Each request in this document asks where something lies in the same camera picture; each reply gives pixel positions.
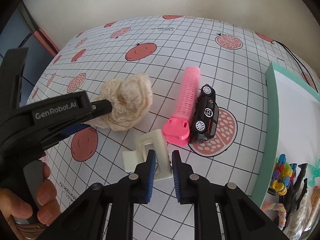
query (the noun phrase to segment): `pomegranate print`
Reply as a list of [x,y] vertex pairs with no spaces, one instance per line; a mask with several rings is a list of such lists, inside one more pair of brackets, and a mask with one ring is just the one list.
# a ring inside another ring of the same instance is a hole
[[92,127],[85,128],[77,132],[71,141],[72,157],[78,162],[84,162],[92,157],[97,146],[97,131]]
[[240,49],[242,47],[242,41],[235,36],[229,34],[217,33],[216,43],[226,49]]
[[263,40],[265,40],[265,41],[269,41],[269,42],[273,42],[273,39],[270,39],[270,38],[268,38],[268,37],[266,37],[266,36],[264,36],[263,34],[261,34],[261,33],[257,33],[257,32],[255,32],[261,39],[263,39]]
[[125,59],[127,61],[136,61],[151,55],[156,49],[157,45],[154,43],[137,43],[134,48],[130,49],[125,54]]
[[107,23],[107,24],[104,26],[104,28],[110,27],[110,26],[113,25],[114,23],[116,23],[116,22]]
[[201,156],[217,156],[227,150],[233,143],[237,134],[237,121],[233,114],[224,108],[219,108],[219,118],[216,134],[213,139],[192,145]]
[[113,39],[113,38],[116,38],[116,39],[117,39],[119,36],[127,33],[129,30],[131,30],[130,27],[122,28],[121,30],[118,30],[118,31],[112,33],[111,36],[110,36],[110,38],[112,38],[112,39]]
[[81,51],[79,51],[77,54],[73,56],[73,58],[71,59],[71,62],[78,60],[84,53],[85,53],[85,49],[82,49]]
[[79,34],[76,36],[76,38],[78,38],[82,33],[83,33],[83,32],[79,33]]
[[304,82],[306,82],[307,84],[309,84],[310,87],[312,87],[314,90],[316,90],[315,85],[314,85],[314,83],[308,73],[305,73],[305,72],[301,73],[301,77]]
[[51,78],[48,80],[46,87],[48,87],[50,85],[50,83],[52,82],[52,80],[54,79],[55,76],[56,76],[56,73],[53,73],[51,75]]
[[78,44],[75,46],[75,49],[78,48],[81,44],[83,44],[88,38],[84,38],[81,41],[78,42]]
[[47,156],[48,156],[48,151],[44,151],[45,156],[41,157],[39,160],[41,160],[43,163],[47,163]]
[[182,16],[183,15],[163,15],[162,18],[165,19],[165,20],[173,20],[173,19],[176,19],[176,18],[180,18]]
[[53,65],[57,63],[57,61],[61,58],[61,55],[57,56],[56,59],[53,62]]
[[37,95],[38,90],[39,90],[39,88],[36,88],[36,90],[35,90],[35,91],[33,92],[33,94],[32,94],[32,98],[34,98],[34,97]]
[[85,73],[81,73],[76,77],[74,77],[67,86],[67,93],[72,93],[76,91],[82,85],[84,80],[85,80]]

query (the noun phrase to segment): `white wall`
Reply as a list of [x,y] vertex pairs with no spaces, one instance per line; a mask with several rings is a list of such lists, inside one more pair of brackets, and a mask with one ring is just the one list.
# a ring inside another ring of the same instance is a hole
[[25,0],[62,48],[100,24],[150,15],[189,15],[233,23],[279,40],[320,75],[320,27],[302,0]]

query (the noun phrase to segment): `human hand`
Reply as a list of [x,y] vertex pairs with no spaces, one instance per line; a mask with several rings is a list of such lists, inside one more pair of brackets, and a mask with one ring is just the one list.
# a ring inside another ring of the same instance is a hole
[[[60,206],[56,199],[57,190],[53,183],[48,179],[50,173],[49,166],[44,163],[43,175],[45,179],[36,193],[37,201],[42,206],[37,213],[37,217],[39,222],[47,226],[52,224],[61,214]],[[17,228],[13,217],[21,219],[30,218],[32,215],[31,206],[21,200],[11,190],[0,188],[0,210],[18,239],[26,240],[22,232]]]

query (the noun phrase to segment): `crochet fabric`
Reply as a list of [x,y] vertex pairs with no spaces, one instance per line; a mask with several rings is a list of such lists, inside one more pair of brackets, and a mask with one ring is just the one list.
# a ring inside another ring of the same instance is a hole
[[102,99],[111,102],[112,112],[86,123],[113,131],[128,130],[141,121],[152,105],[150,79],[145,74],[136,74],[124,81],[106,81],[94,101]]

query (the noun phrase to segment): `toy car wheel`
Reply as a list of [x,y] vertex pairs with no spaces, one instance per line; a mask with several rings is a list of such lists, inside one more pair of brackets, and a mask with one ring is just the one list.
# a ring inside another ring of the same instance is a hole
[[197,132],[202,133],[206,129],[206,124],[204,121],[198,120],[195,123],[195,128],[196,128]]
[[212,95],[212,88],[209,87],[209,86],[203,86],[201,88],[201,93],[204,95],[204,96],[207,96],[207,97],[210,97]]

